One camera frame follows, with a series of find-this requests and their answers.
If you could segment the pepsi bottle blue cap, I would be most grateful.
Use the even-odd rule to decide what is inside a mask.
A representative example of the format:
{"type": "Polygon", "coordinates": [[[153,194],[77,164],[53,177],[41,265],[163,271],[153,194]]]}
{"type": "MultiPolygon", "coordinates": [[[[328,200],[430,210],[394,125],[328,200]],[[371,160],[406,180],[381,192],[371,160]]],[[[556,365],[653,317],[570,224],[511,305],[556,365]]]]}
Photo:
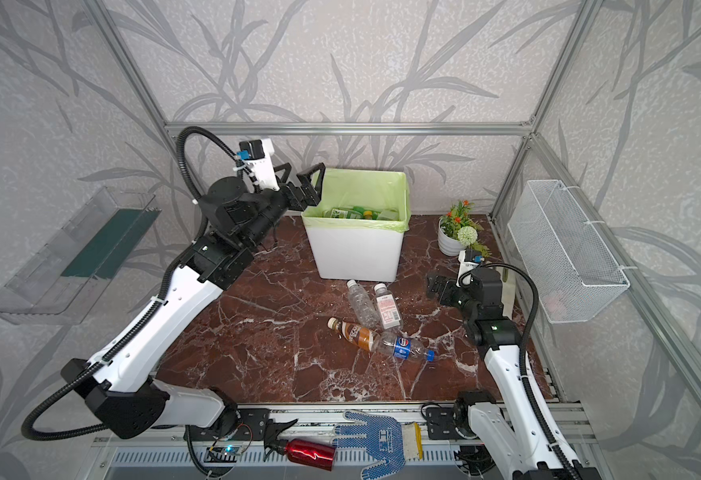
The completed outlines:
{"type": "Polygon", "coordinates": [[[392,331],[378,335],[374,341],[373,351],[399,360],[415,359],[432,362],[435,358],[435,352],[426,348],[421,341],[392,331]]]}

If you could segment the clear bottle white cap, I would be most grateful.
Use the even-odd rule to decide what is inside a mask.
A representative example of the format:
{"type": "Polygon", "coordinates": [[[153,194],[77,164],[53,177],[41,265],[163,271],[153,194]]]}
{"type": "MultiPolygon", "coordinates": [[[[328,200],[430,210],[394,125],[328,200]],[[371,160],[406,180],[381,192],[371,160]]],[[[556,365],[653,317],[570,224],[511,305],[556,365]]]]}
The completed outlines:
{"type": "Polygon", "coordinates": [[[370,330],[378,330],[381,320],[368,293],[355,280],[348,280],[348,301],[358,323],[370,330]]]}

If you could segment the square red text label bottle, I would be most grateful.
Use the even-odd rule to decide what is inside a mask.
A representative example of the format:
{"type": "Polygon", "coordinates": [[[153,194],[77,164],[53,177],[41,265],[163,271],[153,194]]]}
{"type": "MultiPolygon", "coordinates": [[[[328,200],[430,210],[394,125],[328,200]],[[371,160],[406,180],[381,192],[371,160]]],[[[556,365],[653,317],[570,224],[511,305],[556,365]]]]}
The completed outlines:
{"type": "Polygon", "coordinates": [[[384,330],[399,329],[402,324],[401,315],[387,285],[384,283],[376,284],[374,293],[382,328],[384,330]]]}

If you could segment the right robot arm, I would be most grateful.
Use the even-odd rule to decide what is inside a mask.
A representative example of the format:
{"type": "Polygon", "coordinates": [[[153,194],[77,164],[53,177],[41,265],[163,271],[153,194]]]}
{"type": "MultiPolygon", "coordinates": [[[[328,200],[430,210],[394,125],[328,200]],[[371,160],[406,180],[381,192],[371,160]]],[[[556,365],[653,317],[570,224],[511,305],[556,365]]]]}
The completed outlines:
{"type": "Polygon", "coordinates": [[[501,394],[507,413],[478,392],[454,402],[455,428],[478,438],[505,479],[599,479],[584,465],[561,433],[528,360],[531,328],[539,308],[538,289],[522,269],[506,263],[478,264],[458,278],[431,272],[426,295],[462,316],[468,340],[476,347],[501,394]],[[524,328],[503,314],[500,269],[525,281],[532,306],[524,328]]]}

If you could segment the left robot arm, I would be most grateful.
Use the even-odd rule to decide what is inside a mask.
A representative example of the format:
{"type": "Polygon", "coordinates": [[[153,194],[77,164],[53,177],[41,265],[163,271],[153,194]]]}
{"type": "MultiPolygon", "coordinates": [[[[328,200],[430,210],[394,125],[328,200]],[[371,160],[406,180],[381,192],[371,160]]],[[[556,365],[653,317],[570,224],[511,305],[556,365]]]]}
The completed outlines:
{"type": "Polygon", "coordinates": [[[288,211],[320,204],[326,166],[318,163],[290,182],[292,166],[272,164],[268,139],[240,142],[234,152],[216,134],[188,126],[176,136],[176,164],[202,214],[192,243],[172,260],[158,294],[112,342],[90,359],[73,359],[60,374],[60,390],[32,410],[20,432],[32,441],[58,441],[110,430],[134,438],[152,428],[182,426],[234,434],[240,425],[236,402],[215,389],[180,387],[157,380],[154,366],[168,347],[206,309],[230,289],[254,261],[258,247],[288,211]],[[234,160],[234,175],[202,191],[186,159],[186,141],[206,138],[234,160]],[[54,404],[76,393],[98,424],[44,432],[36,422],[54,404]]]}

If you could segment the green plastic bottle yellow cap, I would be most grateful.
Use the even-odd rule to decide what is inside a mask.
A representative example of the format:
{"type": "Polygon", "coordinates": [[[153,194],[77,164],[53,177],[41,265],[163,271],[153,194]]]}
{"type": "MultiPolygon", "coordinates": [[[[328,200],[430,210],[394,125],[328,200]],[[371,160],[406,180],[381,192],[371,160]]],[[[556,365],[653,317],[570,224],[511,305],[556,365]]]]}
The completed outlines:
{"type": "Polygon", "coordinates": [[[398,212],[396,210],[372,210],[360,206],[334,207],[324,212],[324,218],[353,219],[353,220],[375,220],[375,221],[397,221],[398,212]]]}

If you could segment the brown label tea bottle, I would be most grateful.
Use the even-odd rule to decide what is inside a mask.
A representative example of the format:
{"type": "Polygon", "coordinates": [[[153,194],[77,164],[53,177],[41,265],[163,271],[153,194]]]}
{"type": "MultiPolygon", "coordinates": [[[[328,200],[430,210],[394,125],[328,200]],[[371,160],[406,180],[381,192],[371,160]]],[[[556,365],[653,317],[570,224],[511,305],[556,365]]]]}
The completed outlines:
{"type": "Polygon", "coordinates": [[[353,322],[340,321],[338,318],[328,319],[328,328],[340,334],[344,340],[361,350],[374,352],[378,336],[369,328],[353,322]]]}

